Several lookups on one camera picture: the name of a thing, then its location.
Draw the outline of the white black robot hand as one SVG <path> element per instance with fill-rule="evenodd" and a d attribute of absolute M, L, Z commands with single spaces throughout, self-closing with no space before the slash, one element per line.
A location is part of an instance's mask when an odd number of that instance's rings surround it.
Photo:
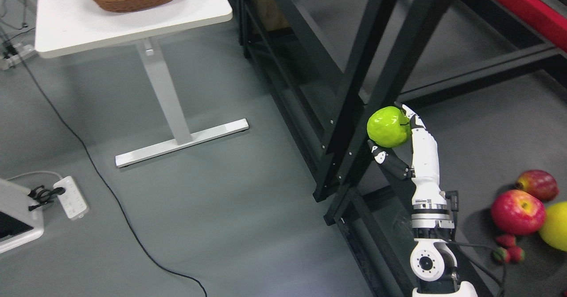
<path fill-rule="evenodd" d="M 447 206 L 447 200 L 441 194 L 439 187 L 440 171 L 437 142 L 415 111 L 405 104 L 399 104 L 395 107 L 401 109 L 409 119 L 412 135 L 408 141 L 411 141 L 412 145 L 412 163 L 405 164 L 389 152 L 388 148 L 377 145 L 369 137 L 368 144 L 374 161 L 395 177 L 401 180 L 412 180 L 416 187 L 412 197 L 412 205 L 424 203 Z"/>

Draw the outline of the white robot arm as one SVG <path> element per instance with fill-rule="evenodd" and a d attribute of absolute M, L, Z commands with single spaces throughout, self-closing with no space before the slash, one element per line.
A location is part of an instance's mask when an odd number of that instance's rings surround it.
<path fill-rule="evenodd" d="M 474 285 L 462 281 L 458 261 L 448 247 L 455 223 L 446 205 L 415 204 L 412 228 L 416 246 L 410 255 L 410 267 L 419 279 L 413 297 L 476 297 Z"/>

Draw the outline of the white robot base unit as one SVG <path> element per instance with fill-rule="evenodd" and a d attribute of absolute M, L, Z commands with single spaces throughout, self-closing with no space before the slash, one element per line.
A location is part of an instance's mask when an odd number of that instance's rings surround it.
<path fill-rule="evenodd" d="M 44 234 L 44 216 L 30 197 L 31 189 L 14 182 L 0 180 L 0 252 L 18 248 Z"/>

